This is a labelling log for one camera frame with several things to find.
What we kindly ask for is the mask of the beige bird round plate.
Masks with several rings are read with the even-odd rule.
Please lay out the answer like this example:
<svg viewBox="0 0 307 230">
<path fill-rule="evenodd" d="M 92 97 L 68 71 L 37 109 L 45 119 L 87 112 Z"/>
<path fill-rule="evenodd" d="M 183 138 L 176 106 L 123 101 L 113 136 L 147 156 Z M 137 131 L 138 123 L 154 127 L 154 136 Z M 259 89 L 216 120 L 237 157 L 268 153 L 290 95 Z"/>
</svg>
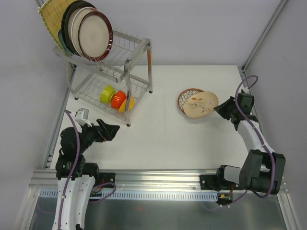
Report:
<svg viewBox="0 0 307 230">
<path fill-rule="evenodd" d="M 218 97 L 213 92 L 199 92 L 184 102 L 183 111 L 189 118 L 201 118 L 210 115 L 218 104 Z"/>
</svg>

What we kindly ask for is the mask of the dark red rimmed plate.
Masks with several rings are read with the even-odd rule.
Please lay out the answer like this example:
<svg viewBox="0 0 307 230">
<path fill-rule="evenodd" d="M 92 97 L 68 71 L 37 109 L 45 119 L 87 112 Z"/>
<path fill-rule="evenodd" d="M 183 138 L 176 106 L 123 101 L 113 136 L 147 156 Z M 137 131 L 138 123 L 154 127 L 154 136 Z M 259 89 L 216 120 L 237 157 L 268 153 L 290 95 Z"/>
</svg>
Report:
<svg viewBox="0 0 307 230">
<path fill-rule="evenodd" d="M 81 20 L 78 42 L 82 54 L 89 60 L 105 59 L 112 48 L 113 37 L 111 23 L 103 13 L 92 11 Z"/>
</svg>

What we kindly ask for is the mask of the light blue divided plate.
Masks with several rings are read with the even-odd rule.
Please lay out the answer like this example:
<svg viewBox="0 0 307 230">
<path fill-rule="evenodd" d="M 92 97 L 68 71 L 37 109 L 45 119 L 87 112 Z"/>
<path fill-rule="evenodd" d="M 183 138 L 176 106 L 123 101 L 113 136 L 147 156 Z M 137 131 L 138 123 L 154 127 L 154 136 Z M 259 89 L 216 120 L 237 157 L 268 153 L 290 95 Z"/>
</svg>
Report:
<svg viewBox="0 0 307 230">
<path fill-rule="evenodd" d="M 63 37 L 62 37 L 61 29 L 58 30 L 57 36 L 58 36 L 59 43 L 61 44 L 62 49 L 65 51 L 66 45 L 65 45 Z"/>
</svg>

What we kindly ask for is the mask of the pink white round plate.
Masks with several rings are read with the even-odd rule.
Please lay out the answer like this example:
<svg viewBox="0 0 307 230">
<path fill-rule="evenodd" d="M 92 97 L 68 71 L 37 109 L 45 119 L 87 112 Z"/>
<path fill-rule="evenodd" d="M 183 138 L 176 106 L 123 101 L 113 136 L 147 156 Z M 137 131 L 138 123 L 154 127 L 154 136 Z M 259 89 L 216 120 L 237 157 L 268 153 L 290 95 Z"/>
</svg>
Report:
<svg viewBox="0 0 307 230">
<path fill-rule="evenodd" d="M 70 39 L 75 49 L 74 53 L 78 54 L 79 56 L 83 56 L 83 53 L 82 53 L 82 50 L 81 50 L 81 47 L 78 41 L 79 26 L 81 24 L 82 19 L 85 17 L 86 14 L 90 12 L 95 12 L 95 11 L 97 11 L 97 9 L 94 7 L 79 8 L 72 13 L 71 18 L 69 20 Z"/>
</svg>

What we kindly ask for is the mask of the black rimmed round plate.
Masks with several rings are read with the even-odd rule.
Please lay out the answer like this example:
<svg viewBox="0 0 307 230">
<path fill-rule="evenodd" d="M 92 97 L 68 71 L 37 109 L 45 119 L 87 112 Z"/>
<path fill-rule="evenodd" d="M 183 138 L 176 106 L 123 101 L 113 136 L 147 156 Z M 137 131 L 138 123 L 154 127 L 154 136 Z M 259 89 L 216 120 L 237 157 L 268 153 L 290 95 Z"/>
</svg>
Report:
<svg viewBox="0 0 307 230">
<path fill-rule="evenodd" d="M 62 38 L 63 38 L 63 42 L 66 46 L 66 49 L 70 52 L 70 49 L 69 49 L 69 44 L 68 44 L 68 41 L 69 41 L 69 35 L 68 35 L 68 11 L 65 11 L 64 14 L 63 14 L 63 17 L 62 17 L 62 20 L 61 20 L 61 34 L 62 34 Z"/>
</svg>

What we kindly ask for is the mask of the woven bamboo tray plate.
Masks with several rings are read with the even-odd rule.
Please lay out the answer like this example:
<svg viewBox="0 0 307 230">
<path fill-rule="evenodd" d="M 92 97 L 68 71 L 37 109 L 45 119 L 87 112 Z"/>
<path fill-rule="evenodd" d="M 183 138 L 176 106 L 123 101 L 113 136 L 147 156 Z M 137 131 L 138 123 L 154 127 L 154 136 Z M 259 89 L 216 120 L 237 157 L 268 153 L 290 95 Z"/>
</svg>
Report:
<svg viewBox="0 0 307 230">
<path fill-rule="evenodd" d="M 65 10 L 73 2 L 74 0 L 47 0 L 38 10 L 51 38 L 62 51 L 64 49 L 60 44 L 58 31 L 61 28 L 61 20 Z"/>
</svg>

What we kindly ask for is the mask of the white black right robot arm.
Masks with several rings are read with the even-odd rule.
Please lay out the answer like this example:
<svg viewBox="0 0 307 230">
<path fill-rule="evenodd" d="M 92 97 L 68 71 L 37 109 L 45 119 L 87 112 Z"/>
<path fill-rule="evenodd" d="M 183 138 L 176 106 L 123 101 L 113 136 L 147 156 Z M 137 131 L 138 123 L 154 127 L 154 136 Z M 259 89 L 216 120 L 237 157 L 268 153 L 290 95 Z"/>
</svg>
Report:
<svg viewBox="0 0 307 230">
<path fill-rule="evenodd" d="M 254 97 L 240 92 L 214 108 L 224 119 L 231 121 L 247 148 L 242 167 L 221 165 L 215 175 L 200 175 L 202 190 L 248 190 L 263 196 L 280 191 L 286 163 L 285 156 L 276 153 L 260 132 L 259 121 L 251 114 Z"/>
</svg>

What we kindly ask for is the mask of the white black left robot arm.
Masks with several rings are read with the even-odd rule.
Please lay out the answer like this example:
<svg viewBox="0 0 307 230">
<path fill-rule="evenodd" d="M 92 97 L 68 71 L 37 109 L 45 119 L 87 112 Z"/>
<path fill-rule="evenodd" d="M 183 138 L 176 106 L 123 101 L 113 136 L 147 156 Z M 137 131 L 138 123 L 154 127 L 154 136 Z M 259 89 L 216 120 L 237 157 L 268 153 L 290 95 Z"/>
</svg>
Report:
<svg viewBox="0 0 307 230">
<path fill-rule="evenodd" d="M 95 142 L 112 141 L 119 125 L 97 119 L 97 125 L 84 124 L 60 134 L 59 157 L 56 163 L 58 198 L 52 228 L 54 230 L 83 230 L 90 194 L 101 180 L 97 163 L 86 163 L 84 152 Z"/>
</svg>

